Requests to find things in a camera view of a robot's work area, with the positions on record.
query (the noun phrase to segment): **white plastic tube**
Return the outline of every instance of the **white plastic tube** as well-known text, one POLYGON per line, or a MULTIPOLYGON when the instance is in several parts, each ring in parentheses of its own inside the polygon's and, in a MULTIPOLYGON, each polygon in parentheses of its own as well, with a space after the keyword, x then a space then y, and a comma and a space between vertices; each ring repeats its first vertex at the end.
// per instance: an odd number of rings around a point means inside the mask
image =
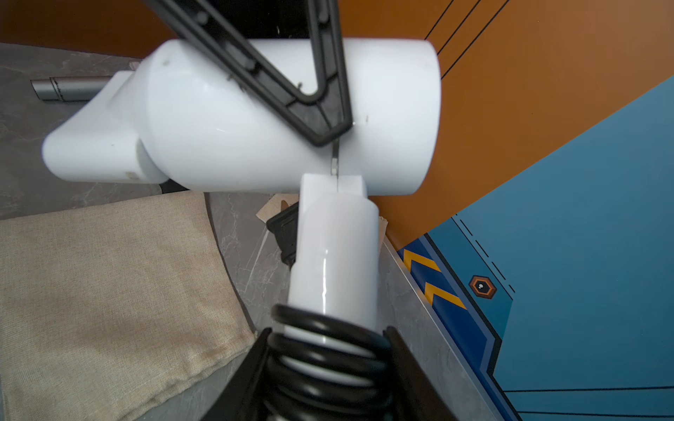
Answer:
MULTIPOLYGON (((253 43, 303 90, 315 88, 308 40, 253 43)), ((340 173, 362 174, 372 195, 412 193, 425 177, 437 137, 435 51, 418 40, 345 39, 344 53, 354 127, 340 141, 340 173)), ((52 153, 44 160, 62 178, 105 181, 110 168, 99 170, 96 163, 114 165, 108 141, 127 130, 161 174, 190 189, 297 192, 302 174, 330 173, 330 146, 309 145, 184 40, 164 43, 123 86, 109 84, 104 93, 110 99, 103 108, 87 115, 94 99, 45 141, 44 151, 52 153), (100 117, 98 129, 87 121, 93 114, 100 117), (70 139, 80 128, 91 145, 76 152, 70 139), (91 164, 83 165, 87 160, 91 164)), ((108 181, 120 181, 122 167, 120 162, 108 181)))

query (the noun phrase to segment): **white cylinder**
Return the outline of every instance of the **white cylinder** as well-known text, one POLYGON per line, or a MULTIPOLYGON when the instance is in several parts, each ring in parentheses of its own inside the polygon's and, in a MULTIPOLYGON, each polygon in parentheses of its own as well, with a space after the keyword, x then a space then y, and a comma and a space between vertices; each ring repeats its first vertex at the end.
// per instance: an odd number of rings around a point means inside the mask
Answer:
MULTIPOLYGON (((308 40, 252 43, 302 90, 315 89, 308 40)), ((440 77, 418 40, 345 39, 354 127, 340 142, 340 174, 362 174, 372 195, 414 192, 435 147, 440 77)), ((152 161, 201 191, 296 192, 302 174, 329 174, 315 148, 187 42, 164 43, 111 104, 133 120, 152 161)))
POLYGON ((357 195, 328 193, 299 222, 288 305, 374 330, 377 206, 357 195))
POLYGON ((110 99, 132 75, 117 72, 99 95, 47 136, 42 159, 53 174, 67 181, 102 183, 169 179, 154 165, 133 127, 108 109, 110 99))

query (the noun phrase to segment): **beige fabric cloth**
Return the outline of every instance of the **beige fabric cloth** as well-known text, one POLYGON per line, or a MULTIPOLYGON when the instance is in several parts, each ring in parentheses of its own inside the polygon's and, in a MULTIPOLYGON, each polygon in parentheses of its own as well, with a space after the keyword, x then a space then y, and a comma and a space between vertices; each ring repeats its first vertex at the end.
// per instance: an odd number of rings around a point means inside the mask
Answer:
POLYGON ((0 222, 5 418, 133 420, 253 342, 191 191, 0 222))

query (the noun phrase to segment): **orange wall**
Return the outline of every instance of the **orange wall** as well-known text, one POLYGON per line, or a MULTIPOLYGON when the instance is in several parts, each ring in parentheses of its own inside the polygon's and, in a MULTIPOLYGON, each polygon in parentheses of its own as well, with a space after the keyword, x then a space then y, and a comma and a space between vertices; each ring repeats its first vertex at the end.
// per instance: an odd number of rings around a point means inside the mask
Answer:
MULTIPOLYGON (((407 25, 401 35, 424 38, 422 23, 437 20, 408 23, 407 10, 359 3, 360 26, 350 21, 355 7, 342 7, 347 36, 394 36, 407 25)), ((429 37, 436 50, 475 3, 454 1, 429 37)), ((439 55, 443 73, 502 5, 477 4, 439 55)), ((672 75, 672 0, 509 1, 443 78, 437 147, 419 191, 374 198, 391 241, 402 248, 672 75)))
POLYGON ((170 38, 142 0, 0 0, 0 42, 142 58, 170 38))
MULTIPOLYGON (((345 36, 428 36, 446 72, 425 182, 374 198, 398 248, 674 75, 673 0, 341 0, 340 15, 345 36)), ((0 0, 0 42, 145 57, 172 37, 140 0, 0 0)))

